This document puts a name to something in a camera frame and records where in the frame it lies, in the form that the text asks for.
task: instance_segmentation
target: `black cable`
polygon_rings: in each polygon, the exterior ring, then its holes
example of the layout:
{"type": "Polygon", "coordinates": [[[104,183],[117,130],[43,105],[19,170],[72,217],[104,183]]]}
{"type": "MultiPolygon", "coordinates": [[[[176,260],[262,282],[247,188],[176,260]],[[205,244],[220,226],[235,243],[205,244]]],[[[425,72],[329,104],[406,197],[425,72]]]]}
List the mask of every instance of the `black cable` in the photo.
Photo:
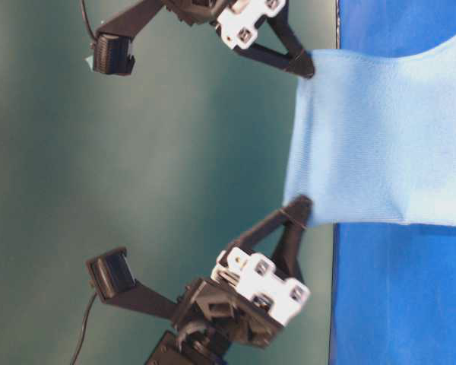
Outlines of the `black cable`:
{"type": "Polygon", "coordinates": [[[79,340],[78,340],[78,344],[76,345],[76,350],[74,350],[73,357],[71,358],[71,362],[70,362],[71,365],[76,364],[76,360],[78,359],[79,352],[81,351],[81,348],[83,347],[84,334],[86,333],[86,325],[88,324],[88,317],[90,316],[91,307],[96,298],[97,298],[97,293],[95,292],[91,296],[90,301],[88,302],[88,305],[86,307],[86,310],[84,311],[83,323],[81,325],[81,332],[79,334],[79,340]]]}
{"type": "Polygon", "coordinates": [[[91,30],[90,20],[88,19],[88,14],[86,12],[86,5],[84,4],[84,0],[80,0],[80,5],[81,5],[81,13],[83,15],[83,21],[84,21],[84,24],[86,25],[86,30],[90,34],[90,37],[93,40],[93,42],[96,42],[97,38],[95,37],[93,31],[91,30]]]}

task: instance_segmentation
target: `blue table surface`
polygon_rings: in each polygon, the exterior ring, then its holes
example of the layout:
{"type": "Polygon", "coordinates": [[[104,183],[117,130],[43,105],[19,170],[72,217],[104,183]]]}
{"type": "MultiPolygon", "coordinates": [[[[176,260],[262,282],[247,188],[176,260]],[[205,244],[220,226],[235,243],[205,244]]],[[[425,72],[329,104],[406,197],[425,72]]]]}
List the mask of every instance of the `blue table surface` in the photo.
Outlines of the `blue table surface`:
{"type": "MultiPolygon", "coordinates": [[[[456,34],[456,0],[340,0],[340,21],[341,48],[408,56],[456,34]]],[[[456,364],[456,228],[335,227],[330,364],[367,363],[456,364]]]]}

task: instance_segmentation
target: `teal background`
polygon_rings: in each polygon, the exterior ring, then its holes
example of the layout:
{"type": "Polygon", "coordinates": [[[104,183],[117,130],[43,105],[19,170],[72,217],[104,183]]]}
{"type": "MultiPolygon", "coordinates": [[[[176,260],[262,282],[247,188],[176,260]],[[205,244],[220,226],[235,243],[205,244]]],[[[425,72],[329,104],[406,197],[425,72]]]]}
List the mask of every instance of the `teal background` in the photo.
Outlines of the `teal background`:
{"type": "MultiPolygon", "coordinates": [[[[130,3],[90,0],[92,23],[130,3]]],[[[293,2],[290,20],[308,49],[334,47],[333,2],[293,2]]],[[[0,364],[69,362],[86,259],[127,246],[136,276],[175,298],[282,200],[295,77],[166,11],[130,78],[90,72],[88,44],[78,1],[0,1],[0,364]]],[[[306,235],[298,319],[230,363],[327,363],[331,242],[331,227],[306,235]]],[[[95,303],[78,363],[142,364],[168,325],[95,303]]]]}

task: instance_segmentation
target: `screw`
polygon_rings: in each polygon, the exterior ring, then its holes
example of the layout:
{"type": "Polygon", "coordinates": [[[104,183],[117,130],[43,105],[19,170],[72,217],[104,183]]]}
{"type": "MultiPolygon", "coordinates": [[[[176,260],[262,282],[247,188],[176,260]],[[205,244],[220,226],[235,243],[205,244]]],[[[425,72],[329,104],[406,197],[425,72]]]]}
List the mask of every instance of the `screw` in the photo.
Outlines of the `screw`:
{"type": "Polygon", "coordinates": [[[279,6],[279,0],[267,0],[265,4],[269,9],[274,10],[277,6],[279,6]]]}
{"type": "Polygon", "coordinates": [[[300,302],[302,299],[302,289],[300,287],[295,287],[292,292],[290,292],[290,297],[296,302],[300,302]]]}
{"type": "Polygon", "coordinates": [[[255,272],[259,274],[260,276],[264,276],[264,274],[268,270],[268,263],[266,263],[264,260],[260,260],[260,262],[255,266],[255,272]]]}
{"type": "Polygon", "coordinates": [[[250,38],[252,38],[252,32],[250,32],[250,30],[246,28],[243,28],[238,33],[238,38],[240,38],[242,42],[247,43],[250,40],[250,38]]]}

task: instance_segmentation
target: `light blue cloth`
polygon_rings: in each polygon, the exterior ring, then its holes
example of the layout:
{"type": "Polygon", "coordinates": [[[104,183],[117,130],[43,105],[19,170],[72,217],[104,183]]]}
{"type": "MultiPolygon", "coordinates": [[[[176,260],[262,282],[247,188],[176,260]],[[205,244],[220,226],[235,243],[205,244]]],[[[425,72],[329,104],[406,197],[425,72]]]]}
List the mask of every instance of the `light blue cloth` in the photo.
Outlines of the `light blue cloth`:
{"type": "Polygon", "coordinates": [[[312,53],[299,80],[284,201],[309,224],[456,226],[456,36],[416,56],[312,53]]]}

